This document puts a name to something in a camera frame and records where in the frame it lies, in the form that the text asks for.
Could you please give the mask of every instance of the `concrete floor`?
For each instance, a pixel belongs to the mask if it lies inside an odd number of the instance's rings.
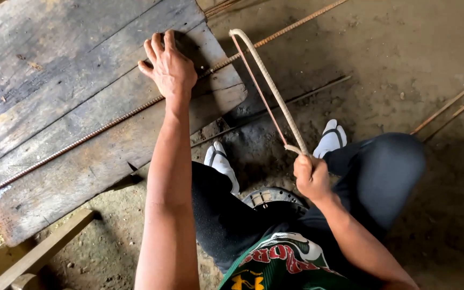
[[[227,55],[232,55],[236,51],[227,35],[229,29],[241,28],[255,42],[331,2],[242,0],[211,17],[208,24]],[[198,3],[201,7],[213,4],[212,0]],[[289,106],[309,148],[316,146],[330,118],[338,119],[349,142],[382,132],[409,133],[464,89],[464,1],[350,0],[258,52],[287,99],[339,76],[352,76]],[[227,120],[263,109],[243,64],[234,65],[250,95]],[[264,83],[261,87],[269,91]],[[461,104],[464,98],[419,137],[438,128]],[[193,139],[209,137],[220,127],[221,123],[214,123]],[[286,126],[283,131],[290,136]],[[269,119],[227,134],[220,141],[242,192],[264,186],[296,191],[292,177],[295,156],[284,151]],[[207,146],[194,148],[193,159],[201,161]],[[422,288],[464,289],[464,113],[426,143],[426,152],[426,173],[385,245]],[[141,169],[139,174],[146,173],[147,169]],[[62,285],[73,289],[132,288],[145,194],[142,182],[101,194],[84,205],[100,211],[103,220],[89,225],[52,261],[51,268]],[[54,231],[55,225],[52,227],[39,239]],[[201,288],[215,289],[221,279],[217,268],[201,250],[199,259]],[[67,267],[69,262],[74,263],[73,268]]]

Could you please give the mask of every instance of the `white sock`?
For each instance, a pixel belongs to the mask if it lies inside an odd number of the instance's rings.
[[[338,126],[338,121],[335,119],[330,120],[327,125],[325,126],[325,129],[323,130],[323,133],[327,132],[330,129],[336,129],[339,132],[339,135],[341,136],[341,141],[343,143],[343,147],[346,145],[346,134],[345,130],[343,130],[343,127]],[[322,136],[322,139],[320,140],[320,143],[318,144],[318,147],[314,149],[313,156],[316,158],[323,158],[323,156],[329,152],[333,151],[336,149],[341,148],[339,143],[339,138],[338,135],[335,132],[329,132],[326,135]]]
[[[222,144],[216,141],[214,142],[214,145],[211,145],[209,149],[207,149],[207,154],[205,154],[205,160],[203,164],[216,169],[218,172],[224,175],[227,175],[230,178],[230,181],[232,181],[232,190],[230,191],[230,193],[233,195],[238,195],[239,182],[237,182],[237,178],[235,178],[234,169],[232,169],[232,167],[230,166],[230,163],[227,160],[227,158],[220,154],[215,154],[214,160],[212,161],[212,164],[210,164],[214,151],[219,151],[226,156],[225,149],[223,148]]]

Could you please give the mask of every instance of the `black pants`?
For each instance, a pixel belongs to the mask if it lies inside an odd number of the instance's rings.
[[[378,239],[400,214],[425,167],[422,143],[401,133],[348,144],[328,152],[324,160],[331,173],[341,176],[332,191]],[[333,270],[351,279],[362,275],[343,257],[316,206],[299,220],[273,224],[230,194],[231,181],[214,168],[193,162],[192,176],[197,241],[222,272],[264,235],[289,231],[320,245]]]

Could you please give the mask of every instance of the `right hand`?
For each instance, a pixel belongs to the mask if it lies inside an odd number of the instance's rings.
[[[139,70],[157,84],[167,105],[189,105],[191,89],[198,78],[194,64],[176,49],[173,30],[165,32],[164,46],[160,42],[159,33],[154,33],[151,40],[146,39],[144,49],[153,68],[140,60]]]
[[[299,155],[293,165],[296,188],[316,206],[334,196],[331,191],[327,163],[306,155]]]

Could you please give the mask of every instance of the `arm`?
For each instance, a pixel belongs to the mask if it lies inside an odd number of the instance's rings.
[[[341,205],[331,191],[322,159],[300,155],[294,163],[299,191],[325,215],[343,255],[352,265],[386,282],[383,289],[418,289],[390,252]]]
[[[191,203],[189,101],[197,81],[193,63],[175,47],[172,30],[155,33],[144,48],[153,69],[139,69],[166,98],[164,123],[151,158],[144,234],[135,289],[199,289]]]

